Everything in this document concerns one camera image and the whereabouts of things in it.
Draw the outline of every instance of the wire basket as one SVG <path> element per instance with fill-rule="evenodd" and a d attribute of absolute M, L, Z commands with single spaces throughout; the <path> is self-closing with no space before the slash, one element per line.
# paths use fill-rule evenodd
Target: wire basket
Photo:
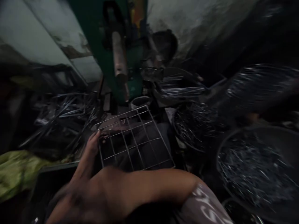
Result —
<path fill-rule="evenodd" d="M 106 135 L 98 144 L 103 167 L 116 165 L 126 171 L 175 167 L 166 124 L 156 124 L 147 106 L 97 125 Z"/>

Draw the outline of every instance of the concrete wall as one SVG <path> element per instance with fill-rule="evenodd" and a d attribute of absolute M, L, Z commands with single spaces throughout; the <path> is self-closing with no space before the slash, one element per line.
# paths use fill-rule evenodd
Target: concrete wall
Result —
<path fill-rule="evenodd" d="M 93 58 L 86 37 L 66 0 L 25 0 L 87 82 L 99 81 L 102 71 Z"/>
<path fill-rule="evenodd" d="M 1 1 L 0 38 L 30 62 L 71 65 L 22 0 Z"/>
<path fill-rule="evenodd" d="M 148 23 L 154 32 L 171 29 L 178 39 L 176 58 L 201 44 L 224 39 L 258 0 L 149 0 Z"/>
<path fill-rule="evenodd" d="M 24 1 L 1 1 L 1 46 L 30 62 L 71 65 L 87 82 L 99 80 L 101 70 L 67 1 Z M 199 45 L 228 37 L 257 1 L 149 0 L 148 23 L 154 32 L 171 29 L 178 38 L 175 57 L 184 59 Z"/>

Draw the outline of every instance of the metal wire grid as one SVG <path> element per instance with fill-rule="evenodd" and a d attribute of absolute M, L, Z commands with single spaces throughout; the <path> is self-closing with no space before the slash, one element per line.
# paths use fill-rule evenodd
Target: metal wire grid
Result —
<path fill-rule="evenodd" d="M 103 146 L 102 140 L 99 140 L 98 144 L 102 167 L 111 164 L 120 166 L 122 160 L 127 160 L 131 171 L 175 167 L 170 150 L 147 106 L 139 107 L 96 125 L 97 130 L 105 132 L 108 136 L 105 141 L 109 146 Z M 148 134 L 147 129 L 151 127 L 157 132 L 157 138 L 151 138 Z M 142 134 L 145 134 L 145 140 L 140 139 Z M 160 141 L 160 144 L 154 149 L 153 145 L 157 144 L 155 141 Z M 147 143 L 150 150 L 145 152 L 143 146 Z"/>

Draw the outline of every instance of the green cloth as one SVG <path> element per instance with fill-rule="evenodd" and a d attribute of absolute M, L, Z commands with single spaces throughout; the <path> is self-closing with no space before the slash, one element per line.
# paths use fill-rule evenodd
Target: green cloth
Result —
<path fill-rule="evenodd" d="M 23 190 L 31 189 L 40 168 L 52 164 L 52 162 L 40 159 L 26 150 L 10 151 L 1 155 L 0 203 Z"/>

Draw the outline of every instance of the hand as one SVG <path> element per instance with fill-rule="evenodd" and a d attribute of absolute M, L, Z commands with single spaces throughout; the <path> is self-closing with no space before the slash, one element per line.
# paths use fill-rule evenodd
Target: hand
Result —
<path fill-rule="evenodd" d="M 85 151 L 87 152 L 93 152 L 95 154 L 97 154 L 98 149 L 97 149 L 97 140 L 100 137 L 101 132 L 97 131 L 94 132 L 88 139 L 87 143 L 86 143 L 86 147 L 85 147 Z"/>
<path fill-rule="evenodd" d="M 98 153 L 98 148 L 97 148 L 97 140 L 98 139 L 105 139 L 107 138 L 108 135 L 105 132 L 101 132 L 101 131 L 96 131 L 94 132 L 88 139 L 85 150 L 87 152 L 92 152 L 94 155 L 96 155 Z"/>

